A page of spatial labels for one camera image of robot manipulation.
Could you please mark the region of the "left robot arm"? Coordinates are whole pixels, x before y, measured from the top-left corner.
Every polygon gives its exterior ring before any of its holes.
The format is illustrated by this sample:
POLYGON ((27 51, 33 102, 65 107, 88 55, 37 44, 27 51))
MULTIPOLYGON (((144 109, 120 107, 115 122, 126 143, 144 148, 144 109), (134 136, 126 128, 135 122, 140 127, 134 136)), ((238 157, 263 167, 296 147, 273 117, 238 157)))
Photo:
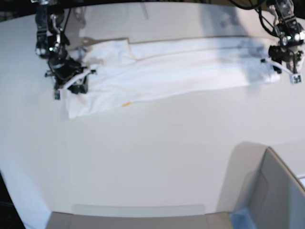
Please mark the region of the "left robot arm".
POLYGON ((289 74, 300 74, 305 60, 305 29, 294 14, 294 3, 291 0, 258 0, 250 6, 242 6, 234 0, 230 2, 243 10, 255 10, 263 29, 279 39, 278 44, 270 46, 268 50, 269 61, 274 70, 281 73, 284 70, 282 63, 286 63, 286 71, 289 74), (263 5, 266 5, 267 10, 274 16, 271 30, 264 24, 263 5))

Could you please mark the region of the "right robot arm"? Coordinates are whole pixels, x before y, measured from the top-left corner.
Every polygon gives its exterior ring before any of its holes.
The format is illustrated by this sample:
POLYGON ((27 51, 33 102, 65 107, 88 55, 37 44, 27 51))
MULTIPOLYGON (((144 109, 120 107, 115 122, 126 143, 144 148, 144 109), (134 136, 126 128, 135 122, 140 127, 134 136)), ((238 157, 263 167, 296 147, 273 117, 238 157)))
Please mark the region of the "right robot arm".
POLYGON ((33 0, 32 3, 37 4, 35 52, 48 65, 44 76, 53 80, 55 99, 60 99, 61 90, 86 94, 89 75, 96 73, 96 70, 72 58, 66 50, 70 41, 65 35, 66 27, 61 25, 65 16, 64 8, 58 0, 33 0))

